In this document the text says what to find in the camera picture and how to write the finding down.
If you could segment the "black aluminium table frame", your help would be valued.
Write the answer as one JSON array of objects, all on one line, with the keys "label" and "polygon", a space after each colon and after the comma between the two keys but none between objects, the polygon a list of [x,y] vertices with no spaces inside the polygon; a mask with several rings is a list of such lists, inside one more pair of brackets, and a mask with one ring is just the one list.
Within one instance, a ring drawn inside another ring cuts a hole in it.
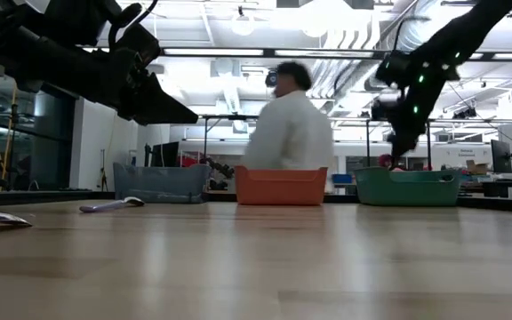
[{"label": "black aluminium table frame", "polygon": [[[113,200],[114,198],[114,192],[100,191],[0,191],[0,205]],[[480,210],[512,212],[512,198],[460,196],[457,205]]]}]

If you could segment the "teal plastic bin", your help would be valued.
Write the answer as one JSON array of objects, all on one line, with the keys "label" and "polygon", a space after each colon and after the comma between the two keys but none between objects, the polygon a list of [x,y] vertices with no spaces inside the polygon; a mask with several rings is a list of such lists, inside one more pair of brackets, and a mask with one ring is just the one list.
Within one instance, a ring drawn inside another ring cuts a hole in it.
[{"label": "teal plastic bin", "polygon": [[460,170],[389,171],[383,167],[355,170],[362,204],[378,206],[454,206]]}]

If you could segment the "grey plastic bin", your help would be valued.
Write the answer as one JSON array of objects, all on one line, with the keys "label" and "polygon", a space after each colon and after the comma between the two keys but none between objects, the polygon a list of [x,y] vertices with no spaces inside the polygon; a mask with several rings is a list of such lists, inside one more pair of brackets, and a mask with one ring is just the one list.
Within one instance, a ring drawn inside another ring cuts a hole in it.
[{"label": "grey plastic bin", "polygon": [[146,204],[200,204],[211,167],[136,167],[113,163],[116,199],[137,197]]}]

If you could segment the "black computer monitor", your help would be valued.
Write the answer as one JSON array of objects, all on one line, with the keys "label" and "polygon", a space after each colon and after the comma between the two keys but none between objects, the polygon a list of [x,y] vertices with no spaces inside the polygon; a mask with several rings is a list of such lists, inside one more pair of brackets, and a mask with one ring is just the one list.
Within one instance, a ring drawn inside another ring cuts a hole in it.
[{"label": "black computer monitor", "polygon": [[151,148],[150,165],[156,167],[178,167],[179,142],[154,145]]},{"label": "black computer monitor", "polygon": [[492,171],[495,173],[512,173],[510,147],[507,142],[491,140]]}]

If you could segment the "white round ceiling lamp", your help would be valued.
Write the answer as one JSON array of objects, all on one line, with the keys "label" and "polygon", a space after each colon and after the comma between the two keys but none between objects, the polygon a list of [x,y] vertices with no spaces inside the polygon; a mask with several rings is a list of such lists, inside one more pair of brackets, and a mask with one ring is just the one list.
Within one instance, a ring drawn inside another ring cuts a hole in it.
[{"label": "white round ceiling lamp", "polygon": [[231,29],[239,36],[249,36],[255,29],[254,23],[254,17],[240,5],[232,18]]}]

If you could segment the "orange plastic bin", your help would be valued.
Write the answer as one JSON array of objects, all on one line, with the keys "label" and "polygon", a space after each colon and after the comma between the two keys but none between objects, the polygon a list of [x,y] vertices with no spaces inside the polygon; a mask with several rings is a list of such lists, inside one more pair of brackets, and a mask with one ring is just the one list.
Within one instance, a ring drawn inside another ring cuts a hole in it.
[{"label": "orange plastic bin", "polygon": [[324,201],[327,168],[251,170],[235,168],[236,200],[242,205],[311,205]]}]

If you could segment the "purple handled spoon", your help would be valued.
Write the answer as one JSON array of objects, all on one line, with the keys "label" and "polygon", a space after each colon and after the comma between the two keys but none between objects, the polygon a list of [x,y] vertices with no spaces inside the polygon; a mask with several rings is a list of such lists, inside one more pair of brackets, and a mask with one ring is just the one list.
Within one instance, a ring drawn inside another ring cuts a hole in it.
[{"label": "purple handled spoon", "polygon": [[144,206],[145,203],[137,197],[128,196],[124,199],[115,200],[106,204],[97,204],[97,205],[83,205],[79,207],[80,212],[84,213],[94,213],[94,212],[105,212],[111,210],[117,210],[120,208],[135,206],[141,207]]}]

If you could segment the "person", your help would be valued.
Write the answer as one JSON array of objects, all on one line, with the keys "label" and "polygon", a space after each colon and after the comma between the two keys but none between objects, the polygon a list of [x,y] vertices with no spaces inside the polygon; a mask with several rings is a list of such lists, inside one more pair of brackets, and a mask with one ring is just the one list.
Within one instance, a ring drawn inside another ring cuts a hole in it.
[{"label": "person", "polygon": [[305,66],[276,68],[275,98],[261,110],[241,164],[253,170],[317,170],[334,160],[328,116],[307,97],[312,82]]}]

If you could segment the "cardboard box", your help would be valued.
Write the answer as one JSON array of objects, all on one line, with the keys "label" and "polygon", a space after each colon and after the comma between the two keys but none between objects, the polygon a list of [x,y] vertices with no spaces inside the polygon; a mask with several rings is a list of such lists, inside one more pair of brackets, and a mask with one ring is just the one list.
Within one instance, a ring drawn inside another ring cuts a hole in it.
[{"label": "cardboard box", "polygon": [[467,160],[467,171],[471,175],[485,175],[488,173],[488,163],[476,163],[474,160]]}]

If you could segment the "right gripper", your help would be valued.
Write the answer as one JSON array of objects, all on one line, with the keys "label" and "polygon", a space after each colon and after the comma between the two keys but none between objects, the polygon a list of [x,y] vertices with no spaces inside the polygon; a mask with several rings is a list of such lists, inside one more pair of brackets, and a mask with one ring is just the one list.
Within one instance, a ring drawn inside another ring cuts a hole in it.
[{"label": "right gripper", "polygon": [[371,120],[390,123],[394,133],[388,136],[394,163],[416,149],[437,99],[437,86],[413,85],[400,92],[383,91],[372,101]]}]

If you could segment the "teal patterned handle spoon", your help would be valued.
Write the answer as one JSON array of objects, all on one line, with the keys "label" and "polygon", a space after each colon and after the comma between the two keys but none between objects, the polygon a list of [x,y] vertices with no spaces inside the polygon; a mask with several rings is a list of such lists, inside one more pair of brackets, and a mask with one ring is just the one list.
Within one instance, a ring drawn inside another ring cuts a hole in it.
[{"label": "teal patterned handle spoon", "polygon": [[0,224],[11,225],[11,226],[21,226],[21,227],[31,227],[32,224],[18,216],[0,212]]}]

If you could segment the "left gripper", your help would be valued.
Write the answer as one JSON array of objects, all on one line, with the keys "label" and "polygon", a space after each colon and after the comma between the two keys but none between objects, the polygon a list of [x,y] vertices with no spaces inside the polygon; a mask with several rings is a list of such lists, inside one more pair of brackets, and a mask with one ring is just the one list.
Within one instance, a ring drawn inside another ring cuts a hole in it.
[{"label": "left gripper", "polygon": [[100,67],[102,103],[116,109],[120,117],[140,125],[197,122],[198,114],[167,94],[155,74],[145,76],[136,51],[96,49],[91,56]]}]

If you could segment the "black overhead frame beam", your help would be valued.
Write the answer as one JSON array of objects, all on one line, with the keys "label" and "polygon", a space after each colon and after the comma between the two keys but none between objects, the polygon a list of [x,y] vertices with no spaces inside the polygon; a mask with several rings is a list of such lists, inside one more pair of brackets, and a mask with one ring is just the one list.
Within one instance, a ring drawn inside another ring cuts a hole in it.
[{"label": "black overhead frame beam", "polygon": [[[390,51],[350,49],[276,49],[276,48],[225,48],[225,47],[167,47],[161,49],[162,57],[175,58],[262,58],[262,59],[316,59],[316,60],[382,60]],[[512,62],[512,52],[475,52],[468,61]]]}]

